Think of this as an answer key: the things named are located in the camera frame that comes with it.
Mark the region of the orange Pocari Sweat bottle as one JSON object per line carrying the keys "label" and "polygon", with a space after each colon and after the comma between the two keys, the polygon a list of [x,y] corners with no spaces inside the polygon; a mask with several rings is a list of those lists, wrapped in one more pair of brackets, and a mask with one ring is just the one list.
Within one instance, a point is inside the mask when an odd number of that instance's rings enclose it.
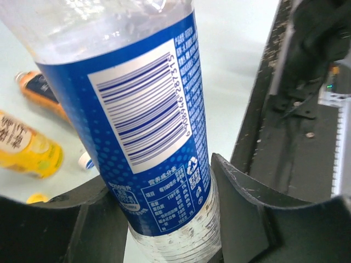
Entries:
{"label": "orange Pocari Sweat bottle", "polygon": [[29,101],[51,111],[69,124],[72,124],[41,72],[18,72],[14,79],[23,96]]}

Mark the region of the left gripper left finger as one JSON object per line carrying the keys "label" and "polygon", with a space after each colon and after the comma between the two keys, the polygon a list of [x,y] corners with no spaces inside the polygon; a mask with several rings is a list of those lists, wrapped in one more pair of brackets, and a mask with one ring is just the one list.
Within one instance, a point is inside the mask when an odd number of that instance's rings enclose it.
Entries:
{"label": "left gripper left finger", "polygon": [[127,231],[101,176],[46,203],[1,197],[1,262],[123,262]]}

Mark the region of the yellow juice bottle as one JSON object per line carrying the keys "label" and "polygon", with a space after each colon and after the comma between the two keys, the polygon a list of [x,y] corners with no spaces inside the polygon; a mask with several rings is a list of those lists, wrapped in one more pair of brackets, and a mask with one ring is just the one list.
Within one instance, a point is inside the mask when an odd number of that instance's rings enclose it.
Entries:
{"label": "yellow juice bottle", "polygon": [[57,142],[1,111],[1,168],[43,179],[61,168],[63,158]]}

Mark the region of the clear Pepsi bottle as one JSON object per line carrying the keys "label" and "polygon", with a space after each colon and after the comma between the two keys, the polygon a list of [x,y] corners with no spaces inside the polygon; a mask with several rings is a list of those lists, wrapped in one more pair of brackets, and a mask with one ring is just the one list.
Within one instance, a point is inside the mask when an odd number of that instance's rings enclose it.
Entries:
{"label": "clear Pepsi bottle", "polygon": [[152,262],[221,248],[193,1],[1,1]]}

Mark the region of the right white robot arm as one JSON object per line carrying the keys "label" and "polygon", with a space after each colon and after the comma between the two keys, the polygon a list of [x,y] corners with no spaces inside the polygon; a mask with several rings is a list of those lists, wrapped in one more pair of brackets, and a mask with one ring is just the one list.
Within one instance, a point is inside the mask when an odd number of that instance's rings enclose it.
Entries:
{"label": "right white robot arm", "polygon": [[300,1],[291,16],[292,34],[271,95],[316,94],[330,65],[350,51],[350,1]]}

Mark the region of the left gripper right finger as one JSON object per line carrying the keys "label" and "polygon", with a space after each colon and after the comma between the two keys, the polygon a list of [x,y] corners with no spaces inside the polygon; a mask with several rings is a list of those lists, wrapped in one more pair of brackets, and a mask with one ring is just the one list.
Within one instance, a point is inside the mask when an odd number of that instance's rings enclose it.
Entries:
{"label": "left gripper right finger", "polygon": [[215,153],[225,262],[350,262],[350,197],[308,203],[275,191]]}

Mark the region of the yellow bottle cap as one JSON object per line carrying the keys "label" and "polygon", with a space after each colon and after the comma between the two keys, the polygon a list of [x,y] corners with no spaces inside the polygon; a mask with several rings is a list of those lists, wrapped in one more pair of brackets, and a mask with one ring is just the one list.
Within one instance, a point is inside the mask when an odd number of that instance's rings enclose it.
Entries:
{"label": "yellow bottle cap", "polygon": [[34,193],[26,200],[26,203],[27,204],[34,204],[39,202],[46,203],[49,200],[50,198],[47,195],[44,195],[42,193]]}

